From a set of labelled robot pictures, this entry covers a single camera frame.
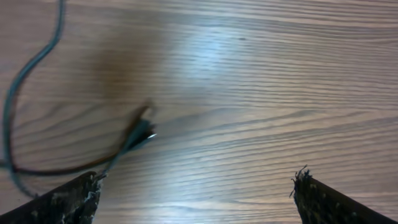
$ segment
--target black cable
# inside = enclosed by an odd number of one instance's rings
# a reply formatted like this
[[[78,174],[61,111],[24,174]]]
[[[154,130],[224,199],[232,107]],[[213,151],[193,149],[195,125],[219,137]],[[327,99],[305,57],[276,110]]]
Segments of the black cable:
[[[150,130],[150,123],[146,120],[138,119],[137,126],[132,130],[132,132],[127,136],[127,140],[124,143],[122,149],[108,157],[104,157],[102,159],[98,159],[96,161],[87,163],[82,166],[67,168],[67,169],[59,169],[59,170],[30,170],[18,168],[14,159],[12,158],[12,150],[11,150],[11,124],[12,119],[12,110],[14,109],[14,102],[16,99],[17,92],[19,91],[23,81],[27,78],[29,73],[33,70],[33,68],[46,56],[51,50],[56,46],[59,42],[62,34],[63,22],[65,17],[65,0],[58,1],[58,20],[55,28],[54,35],[50,42],[35,56],[33,57],[18,73],[18,76],[11,83],[10,89],[7,93],[4,109],[3,109],[3,117],[2,117],[2,130],[3,130],[3,147],[4,147],[4,159],[5,162],[1,163],[1,167],[6,167],[9,171],[10,177],[18,189],[30,197],[36,197],[37,194],[33,194],[30,192],[21,182],[19,174],[27,174],[27,175],[37,175],[37,176],[55,176],[55,175],[67,175],[73,174],[76,172],[81,172],[83,170],[87,170],[98,165],[104,164],[106,162],[110,162],[109,166],[103,171],[103,174],[107,174],[109,170],[115,165],[117,160],[125,153],[138,149],[141,145],[145,144],[151,137],[155,134]]]

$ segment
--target wooden table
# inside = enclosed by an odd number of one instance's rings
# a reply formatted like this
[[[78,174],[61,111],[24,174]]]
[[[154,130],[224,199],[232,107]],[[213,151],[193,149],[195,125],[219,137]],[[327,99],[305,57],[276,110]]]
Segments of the wooden table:
[[[0,2],[0,90],[49,40],[54,0]],[[116,150],[147,100],[158,136],[104,182],[95,223],[300,223],[290,178],[398,220],[395,0],[68,0],[20,92],[20,166]],[[75,175],[23,177],[43,193]],[[0,212],[26,201],[0,171]]]

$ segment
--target wire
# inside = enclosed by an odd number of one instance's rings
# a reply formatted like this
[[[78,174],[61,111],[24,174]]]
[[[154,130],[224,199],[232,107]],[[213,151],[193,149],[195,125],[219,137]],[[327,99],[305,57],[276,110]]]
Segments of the wire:
[[[129,151],[136,150],[140,148],[143,144],[147,143],[150,138],[155,136],[155,134],[151,130],[150,122],[140,119],[142,113],[147,109],[141,111],[139,114],[139,119],[137,120],[137,126],[131,131],[130,134],[127,135],[127,140],[123,144],[123,147],[119,152],[114,153],[110,156],[104,157],[102,159],[98,159],[93,162],[89,162],[85,165],[72,167],[67,169],[58,169],[58,170],[30,170],[16,167],[14,160],[12,158],[12,150],[11,150],[11,126],[12,126],[12,112],[14,109],[14,102],[16,100],[17,93],[21,88],[24,80],[31,73],[33,68],[45,57],[47,56],[51,50],[56,46],[59,42],[62,34],[63,23],[65,17],[65,0],[58,1],[58,19],[55,28],[54,35],[50,42],[37,54],[35,55],[18,73],[17,77],[11,83],[10,89],[7,93],[6,99],[4,101],[3,108],[3,117],[2,117],[2,130],[3,130],[3,150],[4,150],[4,160],[5,162],[0,161],[0,167],[5,167],[9,171],[9,175],[11,180],[15,183],[18,189],[29,197],[38,197],[37,194],[33,194],[29,191],[24,184],[21,182],[19,174],[27,174],[27,175],[36,175],[36,176],[55,176],[55,175],[67,175],[73,174],[77,172],[81,172],[83,170],[87,170],[106,162],[110,162],[107,168],[103,171],[103,174],[106,175],[110,169],[114,167],[119,158]]]

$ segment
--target cord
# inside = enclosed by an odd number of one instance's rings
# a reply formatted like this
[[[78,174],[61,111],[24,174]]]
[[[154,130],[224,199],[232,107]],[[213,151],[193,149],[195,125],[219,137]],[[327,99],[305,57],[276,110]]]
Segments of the cord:
[[[89,162],[82,166],[72,167],[67,169],[57,169],[57,170],[30,170],[16,167],[14,163],[14,159],[12,158],[12,150],[11,150],[11,124],[13,120],[12,111],[14,109],[14,102],[16,100],[17,93],[21,88],[24,80],[33,70],[33,68],[45,57],[47,56],[51,50],[56,46],[59,42],[62,34],[63,23],[65,17],[65,0],[58,0],[58,19],[55,28],[54,35],[50,42],[37,54],[35,55],[18,73],[17,77],[11,83],[10,89],[7,93],[6,99],[4,101],[4,109],[3,109],[3,117],[2,117],[2,130],[3,130],[3,150],[4,150],[4,160],[5,162],[0,161],[0,167],[5,167],[9,171],[9,175],[11,180],[15,183],[17,188],[29,197],[38,197],[37,194],[33,194],[29,191],[24,184],[21,182],[18,173],[27,174],[27,175],[36,175],[36,176],[56,176],[56,175],[67,175],[73,174],[77,172],[81,172],[83,170],[87,170],[104,163],[110,162],[107,168],[103,171],[103,175],[106,175],[110,169],[114,167],[119,158],[129,151],[136,150],[140,148],[142,145],[147,143],[150,138],[154,137],[155,134],[151,130],[150,122],[138,119],[137,126],[131,131],[131,133],[127,136],[123,147],[119,152],[114,153],[110,156],[104,157],[102,159],[98,159],[93,162]]]

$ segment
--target wooden surface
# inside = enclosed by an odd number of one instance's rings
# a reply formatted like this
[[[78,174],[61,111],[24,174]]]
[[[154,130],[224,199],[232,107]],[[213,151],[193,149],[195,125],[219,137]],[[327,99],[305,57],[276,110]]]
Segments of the wooden surface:
[[[0,90],[51,36],[54,0],[0,1]],[[68,0],[62,41],[20,93],[20,166],[158,136],[105,180],[95,223],[300,223],[296,170],[398,220],[395,0]],[[45,192],[74,175],[23,177]],[[0,212],[28,199],[0,171]]]

